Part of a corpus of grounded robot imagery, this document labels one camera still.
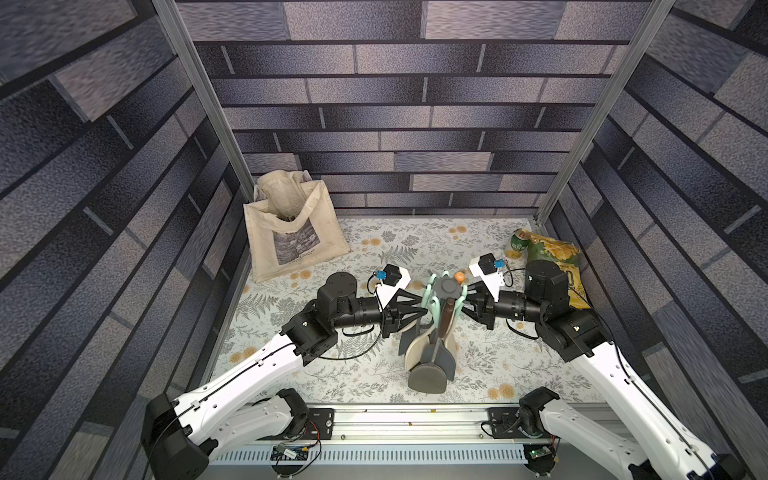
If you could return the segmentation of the grey spatula mint handle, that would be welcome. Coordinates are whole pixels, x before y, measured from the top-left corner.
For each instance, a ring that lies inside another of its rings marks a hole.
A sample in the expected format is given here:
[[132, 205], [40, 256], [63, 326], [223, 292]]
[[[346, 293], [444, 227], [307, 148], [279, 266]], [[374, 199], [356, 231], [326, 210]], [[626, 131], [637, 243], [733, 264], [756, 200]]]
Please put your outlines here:
[[427, 309], [427, 314], [401, 334], [399, 354], [403, 356], [406, 371], [411, 371], [421, 362], [423, 351], [430, 344], [429, 336], [435, 329], [435, 318], [439, 315], [438, 306], [439, 300], [432, 287], [428, 286], [421, 301], [421, 307]]

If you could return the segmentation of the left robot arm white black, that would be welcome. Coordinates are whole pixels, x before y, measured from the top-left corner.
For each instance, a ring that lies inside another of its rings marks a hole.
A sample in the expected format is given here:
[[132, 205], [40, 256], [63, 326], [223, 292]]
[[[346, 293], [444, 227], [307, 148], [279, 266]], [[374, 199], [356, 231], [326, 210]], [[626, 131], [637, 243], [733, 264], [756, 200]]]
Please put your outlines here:
[[394, 284], [379, 284], [372, 296], [359, 297], [355, 277], [336, 272], [254, 354], [176, 398], [153, 398], [140, 437], [146, 472], [156, 479], [196, 479], [211, 460], [250, 441], [303, 433], [309, 409], [295, 390], [263, 401], [256, 396], [320, 359], [343, 328], [372, 325], [386, 338], [419, 321], [428, 311], [420, 296], [406, 291], [409, 280], [401, 269]]

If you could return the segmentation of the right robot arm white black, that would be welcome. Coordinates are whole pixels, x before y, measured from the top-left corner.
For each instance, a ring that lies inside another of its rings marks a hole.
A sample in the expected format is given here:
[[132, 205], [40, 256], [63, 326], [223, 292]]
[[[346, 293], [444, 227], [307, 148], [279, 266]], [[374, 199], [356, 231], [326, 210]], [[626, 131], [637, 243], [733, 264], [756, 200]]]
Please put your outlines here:
[[529, 263], [522, 292], [503, 290], [504, 264], [491, 254], [471, 260], [477, 281], [464, 313], [488, 329], [498, 319], [533, 323], [538, 339], [591, 383], [632, 437], [584, 417], [546, 387], [520, 398], [512, 429], [530, 438], [562, 439], [618, 479], [745, 478], [734, 456], [714, 452], [645, 384], [597, 313], [571, 306], [568, 277], [556, 263]]

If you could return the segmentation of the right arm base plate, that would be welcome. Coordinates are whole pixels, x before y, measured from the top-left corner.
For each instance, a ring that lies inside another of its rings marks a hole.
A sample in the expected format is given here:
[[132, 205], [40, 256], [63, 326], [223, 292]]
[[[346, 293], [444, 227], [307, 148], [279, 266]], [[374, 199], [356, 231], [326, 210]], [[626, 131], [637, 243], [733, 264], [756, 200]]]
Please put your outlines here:
[[494, 439], [536, 439], [542, 436], [536, 417], [528, 407], [492, 407], [487, 410], [487, 415], [482, 427]]

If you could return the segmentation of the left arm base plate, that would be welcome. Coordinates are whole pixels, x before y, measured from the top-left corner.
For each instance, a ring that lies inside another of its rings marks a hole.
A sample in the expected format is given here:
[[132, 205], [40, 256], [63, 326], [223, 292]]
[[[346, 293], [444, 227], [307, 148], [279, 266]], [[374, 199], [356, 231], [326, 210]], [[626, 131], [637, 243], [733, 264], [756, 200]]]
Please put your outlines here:
[[310, 408], [307, 413], [294, 417], [285, 432], [285, 440], [330, 440], [334, 431], [336, 411], [332, 408]]

